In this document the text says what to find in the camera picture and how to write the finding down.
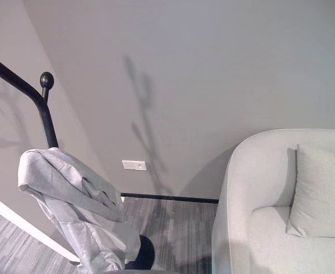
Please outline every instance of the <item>electrical outlet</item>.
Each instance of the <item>electrical outlet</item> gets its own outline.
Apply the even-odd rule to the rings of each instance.
[[[125,170],[138,170],[138,171],[146,171],[146,163],[144,161],[129,161],[122,160],[123,167]]]

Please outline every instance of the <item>gray carpet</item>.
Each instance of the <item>gray carpet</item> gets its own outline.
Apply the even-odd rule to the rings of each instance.
[[[152,269],[211,273],[211,231],[216,204],[126,198],[127,222],[156,251]],[[76,266],[0,215],[0,274],[77,273]]]

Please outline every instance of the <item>baseboard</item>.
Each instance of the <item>baseboard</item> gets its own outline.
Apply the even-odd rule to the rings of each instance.
[[[173,200],[183,202],[194,202],[194,203],[209,203],[217,204],[217,199],[205,199],[205,198],[192,198],[192,197],[180,197],[180,196],[166,196],[166,195],[151,195],[151,194],[137,194],[137,193],[121,193],[122,197],[133,197],[133,198],[147,198],[147,199],[159,199],[159,200]]]

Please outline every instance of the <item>white pillow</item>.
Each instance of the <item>white pillow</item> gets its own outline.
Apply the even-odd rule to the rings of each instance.
[[[298,145],[296,193],[286,232],[335,237],[335,152]]]

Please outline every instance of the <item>sofa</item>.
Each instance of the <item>sofa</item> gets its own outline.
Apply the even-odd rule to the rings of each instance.
[[[335,130],[266,131],[234,150],[213,224],[213,274],[335,273],[335,238],[285,231],[298,144],[335,150]]]

